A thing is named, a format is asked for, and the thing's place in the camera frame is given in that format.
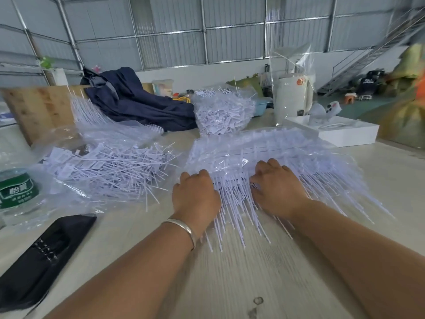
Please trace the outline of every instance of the white box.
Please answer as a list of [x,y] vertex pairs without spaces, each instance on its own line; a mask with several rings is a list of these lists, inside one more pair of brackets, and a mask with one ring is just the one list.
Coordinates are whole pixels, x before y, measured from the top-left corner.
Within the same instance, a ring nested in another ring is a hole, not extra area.
[[336,145],[337,147],[349,147],[352,145],[375,143],[379,125],[356,121],[346,117],[332,117],[327,124],[353,123],[352,125],[339,128],[319,129],[320,126],[308,125],[310,116],[288,117],[283,126],[294,126],[317,134],[319,138]]

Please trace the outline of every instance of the silver bangle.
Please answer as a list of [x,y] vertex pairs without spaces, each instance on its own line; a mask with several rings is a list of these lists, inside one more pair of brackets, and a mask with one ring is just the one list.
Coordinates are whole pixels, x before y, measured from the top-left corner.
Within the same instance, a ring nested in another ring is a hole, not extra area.
[[193,233],[193,231],[190,229],[190,227],[185,222],[182,222],[181,220],[174,220],[172,218],[169,218],[166,221],[162,222],[162,224],[164,224],[164,223],[176,224],[176,225],[180,226],[181,228],[183,228],[185,231],[187,231],[187,233],[189,234],[190,239],[192,240],[192,243],[193,243],[193,248],[191,249],[191,251],[194,250],[194,248],[196,247],[197,238],[196,238],[195,234]]

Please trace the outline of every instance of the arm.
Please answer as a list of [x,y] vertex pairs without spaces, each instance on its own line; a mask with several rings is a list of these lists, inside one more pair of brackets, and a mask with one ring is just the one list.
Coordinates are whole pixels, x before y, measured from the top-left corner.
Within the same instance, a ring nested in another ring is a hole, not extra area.
[[254,200],[309,237],[374,319],[423,318],[425,257],[308,199],[292,171],[258,162]]
[[[200,237],[220,209],[207,171],[182,173],[173,188],[175,213]],[[45,319],[153,318],[193,244],[181,227],[164,223],[57,306]]]

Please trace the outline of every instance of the white table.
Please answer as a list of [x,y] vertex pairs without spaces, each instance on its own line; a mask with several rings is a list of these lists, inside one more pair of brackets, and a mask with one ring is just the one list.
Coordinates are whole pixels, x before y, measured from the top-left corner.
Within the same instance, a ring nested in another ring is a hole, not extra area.
[[[250,128],[272,126],[270,111]],[[168,135],[189,148],[196,130]],[[372,193],[397,218],[369,210],[375,224],[354,215],[364,225],[425,254],[425,160],[382,143],[344,148],[364,170]],[[98,219],[77,252],[31,318],[39,319],[66,296],[147,236],[172,214],[170,197],[160,205],[130,205]],[[172,285],[159,318],[366,318],[350,290],[326,259],[305,238],[294,240],[274,220],[260,215],[270,245],[254,227],[244,232],[244,250],[236,231],[225,235],[224,252],[202,245],[189,257]],[[0,231],[0,273],[3,273],[46,229],[20,236]],[[257,306],[253,299],[262,297]],[[0,315],[23,318],[27,311]]]

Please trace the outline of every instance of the wooden board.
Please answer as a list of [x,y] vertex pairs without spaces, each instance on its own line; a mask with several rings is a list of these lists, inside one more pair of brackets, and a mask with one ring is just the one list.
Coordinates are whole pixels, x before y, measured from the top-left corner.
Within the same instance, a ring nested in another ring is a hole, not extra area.
[[[153,93],[152,83],[142,83]],[[87,98],[83,88],[88,85],[0,88],[29,145],[53,128],[73,125],[70,92]]]

